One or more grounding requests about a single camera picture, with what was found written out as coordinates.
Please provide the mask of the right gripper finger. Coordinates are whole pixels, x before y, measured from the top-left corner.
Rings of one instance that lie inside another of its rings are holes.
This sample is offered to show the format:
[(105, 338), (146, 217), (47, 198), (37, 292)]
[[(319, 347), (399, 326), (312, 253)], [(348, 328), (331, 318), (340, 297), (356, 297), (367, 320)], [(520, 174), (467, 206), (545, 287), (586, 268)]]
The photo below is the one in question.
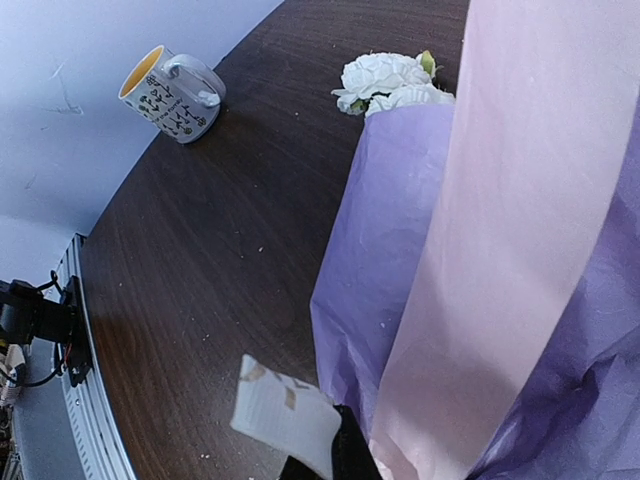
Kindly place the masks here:
[[(332, 443), (333, 478), (336, 480), (382, 480), (352, 410), (345, 405), (336, 405), (334, 409), (341, 416), (341, 425)], [(321, 480), (321, 477), (301, 461), (289, 456), (279, 479)]]

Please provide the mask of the beige ribbon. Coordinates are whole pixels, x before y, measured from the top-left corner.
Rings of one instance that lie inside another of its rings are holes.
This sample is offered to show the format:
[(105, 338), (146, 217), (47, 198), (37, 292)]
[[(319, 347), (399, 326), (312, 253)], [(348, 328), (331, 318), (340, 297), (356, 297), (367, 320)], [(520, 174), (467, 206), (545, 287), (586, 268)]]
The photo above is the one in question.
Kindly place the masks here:
[(332, 445), (341, 423), (333, 403), (317, 387), (242, 356), (232, 429), (331, 479)]

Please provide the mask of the purple pink wrapping paper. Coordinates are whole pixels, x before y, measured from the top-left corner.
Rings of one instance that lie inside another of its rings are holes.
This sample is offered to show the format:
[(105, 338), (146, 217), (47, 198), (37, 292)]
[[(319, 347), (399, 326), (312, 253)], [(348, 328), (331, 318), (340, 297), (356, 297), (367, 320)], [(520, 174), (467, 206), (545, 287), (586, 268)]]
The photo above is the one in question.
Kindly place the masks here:
[(639, 5), (474, 1), (452, 94), (364, 117), (321, 388), (385, 479), (635, 479)]

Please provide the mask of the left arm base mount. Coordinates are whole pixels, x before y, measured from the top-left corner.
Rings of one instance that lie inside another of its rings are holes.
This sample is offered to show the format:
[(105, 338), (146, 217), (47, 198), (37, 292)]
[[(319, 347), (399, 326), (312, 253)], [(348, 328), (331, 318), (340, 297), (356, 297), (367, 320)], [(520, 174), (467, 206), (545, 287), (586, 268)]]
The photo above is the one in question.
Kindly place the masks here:
[(22, 280), (1, 283), (1, 339), (9, 344), (29, 345), (34, 339), (63, 348), (54, 371), (65, 368), (70, 385), (81, 385), (93, 367), (82, 285), (72, 275), (65, 287), (51, 280), (35, 287)]

